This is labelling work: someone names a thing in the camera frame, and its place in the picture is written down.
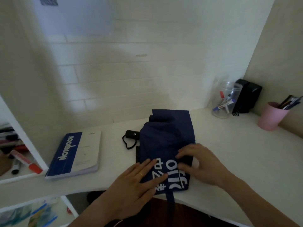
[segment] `white brick wall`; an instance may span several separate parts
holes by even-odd
[[[215,78],[244,76],[274,0],[112,0],[108,35],[49,35],[78,126],[207,105]]]

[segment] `desk surface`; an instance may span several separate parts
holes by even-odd
[[[197,143],[208,147],[220,161],[252,189],[303,226],[303,139],[282,128],[273,132],[257,126],[258,116],[218,119],[209,109],[190,112]],[[97,126],[101,130],[100,165],[96,173],[49,181],[41,177],[1,185],[0,212],[47,196],[105,190],[135,163],[135,149],[126,150],[121,138],[128,129],[140,130],[148,119]],[[174,193],[176,202],[239,226],[252,226],[225,191],[193,177],[187,191]]]

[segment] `brown floor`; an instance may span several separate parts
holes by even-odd
[[[126,219],[116,227],[234,227],[235,225],[223,222],[214,217],[192,209],[190,207],[175,204],[172,222],[168,221],[167,202],[153,198],[142,211],[135,217]],[[109,223],[106,227],[113,227],[117,221]]]

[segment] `black wrist strap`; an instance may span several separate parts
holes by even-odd
[[[137,140],[134,140],[134,145],[132,145],[131,147],[127,147],[127,143],[126,143],[126,141],[124,141],[124,137],[125,137],[125,135],[122,137],[122,140],[125,143],[125,146],[126,146],[127,150],[130,150],[130,149],[134,148],[135,145],[137,144]]]

